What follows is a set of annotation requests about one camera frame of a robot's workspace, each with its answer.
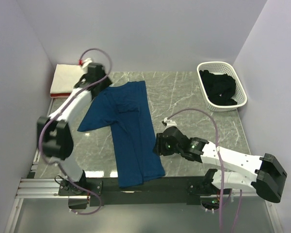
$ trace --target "black cloth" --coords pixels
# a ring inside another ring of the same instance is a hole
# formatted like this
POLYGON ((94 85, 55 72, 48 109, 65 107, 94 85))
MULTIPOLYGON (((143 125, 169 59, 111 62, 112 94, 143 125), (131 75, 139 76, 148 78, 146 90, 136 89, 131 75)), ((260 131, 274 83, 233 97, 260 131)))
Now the black cloth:
POLYGON ((212 74, 208 70, 200 70, 200 77, 202 79, 208 99, 221 106, 236 105, 237 102, 233 99, 236 90, 235 80, 227 74, 212 74))

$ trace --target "shirt sleeve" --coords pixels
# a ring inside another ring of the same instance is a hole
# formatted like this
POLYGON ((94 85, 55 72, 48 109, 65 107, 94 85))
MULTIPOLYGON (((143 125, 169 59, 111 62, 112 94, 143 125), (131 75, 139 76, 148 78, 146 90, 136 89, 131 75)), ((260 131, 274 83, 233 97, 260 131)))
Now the shirt sleeve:
POLYGON ((114 106, 106 92, 101 92, 92 102, 78 131, 86 132, 109 126, 116 121, 114 106))

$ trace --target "tabletop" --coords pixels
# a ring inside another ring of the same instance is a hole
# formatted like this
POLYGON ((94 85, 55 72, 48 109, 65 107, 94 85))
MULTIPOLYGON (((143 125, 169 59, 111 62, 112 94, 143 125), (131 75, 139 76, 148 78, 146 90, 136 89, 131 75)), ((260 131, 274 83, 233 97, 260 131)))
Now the tabletop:
MULTIPOLYGON (((197 72, 113 72, 110 74, 113 86, 126 82, 144 80, 147 88, 148 105, 152 116, 155 133, 162 133, 162 120, 184 108, 198 108, 209 113, 219 129, 219 145, 241 153, 250 154, 237 110, 229 112, 212 112, 206 108, 198 84, 197 72)), ((64 99, 52 102, 51 113, 64 99)), ((83 109, 70 125, 74 156, 87 177, 117 177, 114 148, 110 127, 81 133, 77 131, 90 104, 83 109)), ((210 119, 196 111, 186 111, 173 117, 184 135, 200 137, 214 142, 215 130, 210 119)), ((180 155, 161 157, 166 176, 205 175, 213 165, 191 162, 180 155)), ((35 178, 54 178, 60 174, 55 166, 46 165, 39 160, 35 178)))

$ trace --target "basket rim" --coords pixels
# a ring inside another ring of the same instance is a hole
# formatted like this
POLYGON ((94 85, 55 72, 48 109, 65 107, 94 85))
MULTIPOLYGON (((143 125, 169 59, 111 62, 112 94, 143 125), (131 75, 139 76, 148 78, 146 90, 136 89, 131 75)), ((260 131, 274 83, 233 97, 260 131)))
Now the basket rim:
POLYGON ((202 63, 200 63, 200 64, 197 66, 197 69, 196 69, 196 70, 197 70, 197 74, 198 74, 199 81, 200 81, 200 83, 202 84, 201 86, 202 86, 202 88, 203 88, 203 92, 205 93, 206 100, 207 100, 207 102, 208 102, 211 106, 213 106, 213 107, 215 107, 215 108, 227 109, 227 108, 238 108, 238 107, 242 107, 242 106, 244 106, 244 105, 247 103, 248 98, 247 98, 247 95, 246 95, 246 93, 245 93, 245 91, 244 91, 243 85, 242 85, 241 81, 239 80, 238 75, 237 75, 235 69, 234 69, 233 66, 230 65, 229 63, 227 63, 227 62, 220 62, 220 61, 214 61, 214 62, 202 62, 202 63), (211 64, 211 63, 221 63, 221 64, 224 64, 224 65, 228 66, 230 69, 232 69, 232 71, 233 71, 233 72, 235 73, 235 75, 236 75, 236 78, 237 78, 237 81, 238 81, 239 87, 241 88, 242 93, 243 93, 243 95, 244 95, 244 102, 243 102, 243 103, 241 103, 241 104, 236 104, 236 105, 229 105, 229 106, 220 106, 220 105, 216 105, 216 104, 212 103, 212 102, 208 99, 208 96, 207 96, 206 90, 205 90, 205 88, 204 88, 204 85, 203 85, 202 79, 201 79, 200 74, 199 74, 199 67, 200 67, 201 65, 204 65, 204 64, 211 64))

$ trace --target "blue shirt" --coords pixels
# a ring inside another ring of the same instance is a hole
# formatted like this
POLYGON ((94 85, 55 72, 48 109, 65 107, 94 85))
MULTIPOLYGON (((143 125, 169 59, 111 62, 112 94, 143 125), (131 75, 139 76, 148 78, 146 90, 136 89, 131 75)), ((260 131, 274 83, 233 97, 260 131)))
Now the blue shirt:
POLYGON ((78 131, 111 127, 120 187, 165 175, 153 153, 155 133, 147 103, 146 83, 107 87, 93 100, 78 131))

